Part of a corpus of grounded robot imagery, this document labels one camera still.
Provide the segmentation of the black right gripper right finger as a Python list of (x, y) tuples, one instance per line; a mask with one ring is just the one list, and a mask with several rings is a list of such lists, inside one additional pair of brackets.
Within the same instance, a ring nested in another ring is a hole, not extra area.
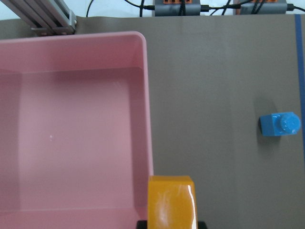
[(204, 221), (198, 221), (198, 229), (206, 229), (206, 223)]

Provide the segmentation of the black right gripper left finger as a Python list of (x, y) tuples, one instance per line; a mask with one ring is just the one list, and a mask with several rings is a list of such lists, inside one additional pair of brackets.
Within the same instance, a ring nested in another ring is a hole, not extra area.
[(136, 229), (148, 229), (146, 220), (139, 220), (136, 223)]

